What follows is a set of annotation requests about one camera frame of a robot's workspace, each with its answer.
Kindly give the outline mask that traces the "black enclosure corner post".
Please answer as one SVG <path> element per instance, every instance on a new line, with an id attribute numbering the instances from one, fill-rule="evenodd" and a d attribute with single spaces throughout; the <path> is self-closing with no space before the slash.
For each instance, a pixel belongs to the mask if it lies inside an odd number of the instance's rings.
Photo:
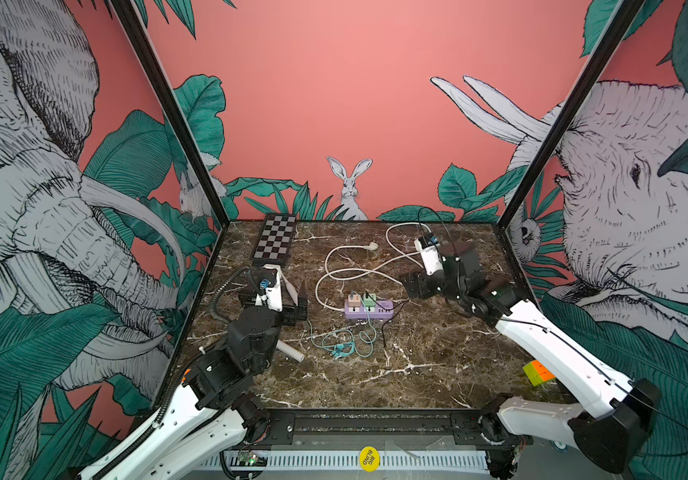
<path id="1" fill-rule="evenodd" d="M 624 0 L 616 5 L 562 110 L 548 135 L 543 140 L 511 202 L 508 204 L 504 214 L 499 218 L 497 227 L 500 230 L 506 229 L 517 216 L 518 208 L 524 203 L 527 194 L 552 158 L 559 141 L 567 132 L 575 116 L 582 109 L 599 77 L 604 72 L 627 31 L 643 8 L 644 3 L 644 0 Z"/>
<path id="2" fill-rule="evenodd" d="M 216 224 L 224 231 L 231 223 L 226 210 L 217 194 L 212 176 L 205 167 L 194 135 L 180 107 L 166 72 L 153 47 L 142 18 L 133 1 L 111 0 L 110 4 L 128 38 L 145 75 L 154 90 L 168 124 L 183 149 L 189 165 L 193 168 L 208 203 L 216 216 Z"/>

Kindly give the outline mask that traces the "colourful Rubik's cube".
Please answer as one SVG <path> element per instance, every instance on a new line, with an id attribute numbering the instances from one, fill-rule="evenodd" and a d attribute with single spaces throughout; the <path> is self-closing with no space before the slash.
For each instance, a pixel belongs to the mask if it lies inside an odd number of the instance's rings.
<path id="1" fill-rule="evenodd" d="M 523 371 L 534 387 L 543 385 L 556 378 L 556 376 L 538 360 L 533 360 L 526 364 L 523 367 Z"/>

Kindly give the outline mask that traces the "black white chessboard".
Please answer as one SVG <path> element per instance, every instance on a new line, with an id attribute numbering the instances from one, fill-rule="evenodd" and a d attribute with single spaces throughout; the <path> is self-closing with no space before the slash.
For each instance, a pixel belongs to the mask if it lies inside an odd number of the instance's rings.
<path id="1" fill-rule="evenodd" d="M 290 249 L 295 238 L 296 225 L 296 215 L 267 214 L 251 256 L 252 265 L 264 266 L 272 264 L 285 266 L 290 258 Z"/>

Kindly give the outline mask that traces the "purple power strip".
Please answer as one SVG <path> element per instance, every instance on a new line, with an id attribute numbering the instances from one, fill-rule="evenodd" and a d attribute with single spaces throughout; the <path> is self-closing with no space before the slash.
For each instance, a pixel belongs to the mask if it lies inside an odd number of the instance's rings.
<path id="1" fill-rule="evenodd" d="M 378 300 L 371 303 L 347 302 L 344 315 L 348 320 L 388 320 L 395 314 L 395 305 L 390 300 Z"/>

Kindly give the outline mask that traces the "black enclosure corner post left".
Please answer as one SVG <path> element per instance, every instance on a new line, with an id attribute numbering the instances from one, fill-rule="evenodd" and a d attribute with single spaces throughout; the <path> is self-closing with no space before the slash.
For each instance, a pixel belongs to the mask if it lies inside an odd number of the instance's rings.
<path id="1" fill-rule="evenodd" d="M 183 149 L 189 165 L 193 168 L 208 203 L 216 216 L 216 224 L 224 231 L 231 223 L 226 210 L 217 194 L 212 176 L 205 167 L 194 135 L 180 107 L 166 72 L 153 47 L 142 18 L 133 1 L 111 0 L 110 4 L 128 38 L 145 75 L 154 90 L 168 124 Z"/>

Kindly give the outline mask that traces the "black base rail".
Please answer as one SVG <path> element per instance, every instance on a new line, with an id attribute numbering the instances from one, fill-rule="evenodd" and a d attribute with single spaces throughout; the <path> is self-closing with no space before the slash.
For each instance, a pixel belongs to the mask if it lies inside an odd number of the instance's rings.
<path id="1" fill-rule="evenodd" d="M 355 440 L 448 440 L 452 446 L 483 450 L 506 450 L 518 446 L 546 446 L 559 450 L 560 443 L 533 434 L 500 435 L 502 444 L 491 444 L 483 436 L 478 409 L 306 409 L 273 408 L 268 431 L 257 435 L 253 447 L 311 445 L 314 440 L 342 445 Z"/>

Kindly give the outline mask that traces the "yellow round sticker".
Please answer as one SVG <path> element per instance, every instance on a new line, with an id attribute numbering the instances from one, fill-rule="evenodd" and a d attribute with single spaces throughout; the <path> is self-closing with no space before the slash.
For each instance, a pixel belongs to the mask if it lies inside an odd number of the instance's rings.
<path id="1" fill-rule="evenodd" d="M 381 465 L 381 455 L 373 446 L 364 447 L 359 454 L 359 465 L 365 472 L 375 472 Z"/>

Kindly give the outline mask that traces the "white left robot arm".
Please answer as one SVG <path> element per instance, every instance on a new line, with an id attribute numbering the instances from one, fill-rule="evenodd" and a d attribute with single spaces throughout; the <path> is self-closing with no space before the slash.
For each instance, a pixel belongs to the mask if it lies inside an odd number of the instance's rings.
<path id="1" fill-rule="evenodd" d="M 272 364 L 283 327 L 307 319 L 304 289 L 290 288 L 281 266 L 233 271 L 209 312 L 224 335 L 186 365 L 179 384 L 128 439 L 72 479 L 180 478 L 213 450 L 250 445 L 269 433 L 271 416 L 251 388 Z"/>

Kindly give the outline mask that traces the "white electric toothbrush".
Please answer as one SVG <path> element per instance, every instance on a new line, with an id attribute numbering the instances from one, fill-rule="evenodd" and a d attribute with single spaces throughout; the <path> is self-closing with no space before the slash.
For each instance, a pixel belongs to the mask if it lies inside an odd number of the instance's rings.
<path id="1" fill-rule="evenodd" d="M 290 346 L 286 342 L 279 340 L 277 342 L 277 349 L 285 354 L 287 357 L 295 360 L 296 362 L 303 362 L 305 360 L 305 354 Z"/>
<path id="2" fill-rule="evenodd" d="M 283 271 L 280 271 L 280 277 L 281 277 L 283 285 L 285 286 L 285 289 L 287 290 L 288 295 L 291 298 L 293 304 L 297 305 L 298 304 L 298 291 L 297 291 L 297 289 L 290 282 L 290 280 L 285 276 Z"/>

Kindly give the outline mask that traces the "green cube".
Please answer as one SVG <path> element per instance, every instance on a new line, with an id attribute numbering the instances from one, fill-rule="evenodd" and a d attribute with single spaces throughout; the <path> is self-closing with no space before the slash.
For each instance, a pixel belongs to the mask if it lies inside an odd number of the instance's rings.
<path id="1" fill-rule="evenodd" d="M 367 308 L 375 308 L 378 305 L 375 295 L 365 292 L 362 296 L 363 305 Z"/>

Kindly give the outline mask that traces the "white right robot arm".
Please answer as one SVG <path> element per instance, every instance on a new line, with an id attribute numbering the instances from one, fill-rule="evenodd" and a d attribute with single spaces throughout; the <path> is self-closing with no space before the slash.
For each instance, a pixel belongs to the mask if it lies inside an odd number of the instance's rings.
<path id="1" fill-rule="evenodd" d="M 440 295 L 517 343 L 559 380 L 573 404 L 499 395 L 480 410 L 471 433 L 494 447 L 488 458 L 497 479 L 514 476 L 531 437 L 582 452 L 606 472 L 622 474 L 650 438 L 662 394 L 647 379 L 633 381 L 604 363 L 547 318 L 505 278 L 488 278 L 471 244 L 445 244 L 433 234 L 415 248 L 423 268 L 402 276 L 412 299 Z"/>

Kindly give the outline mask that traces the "black enclosure corner post right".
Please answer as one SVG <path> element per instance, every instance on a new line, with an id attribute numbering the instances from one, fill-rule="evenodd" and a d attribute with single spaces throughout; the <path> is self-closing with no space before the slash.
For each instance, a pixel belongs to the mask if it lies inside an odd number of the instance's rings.
<path id="1" fill-rule="evenodd" d="M 524 203 L 527 194 L 552 158 L 559 141 L 567 132 L 575 116 L 582 109 L 599 77 L 604 72 L 627 31 L 643 8 L 644 3 L 644 0 L 624 0 L 616 5 L 562 110 L 548 135 L 543 140 L 511 202 L 508 204 L 504 214 L 499 218 L 497 227 L 500 230 L 506 229 L 517 216 L 518 208 Z"/>

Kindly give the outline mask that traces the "pink USB charger cube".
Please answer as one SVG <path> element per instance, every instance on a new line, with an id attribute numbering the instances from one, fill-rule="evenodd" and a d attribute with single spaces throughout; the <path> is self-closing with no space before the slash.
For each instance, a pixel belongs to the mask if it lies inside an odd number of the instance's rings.
<path id="1" fill-rule="evenodd" d="M 347 302 L 349 308 L 359 308 L 362 305 L 362 297 L 360 294 L 353 292 L 348 296 Z"/>

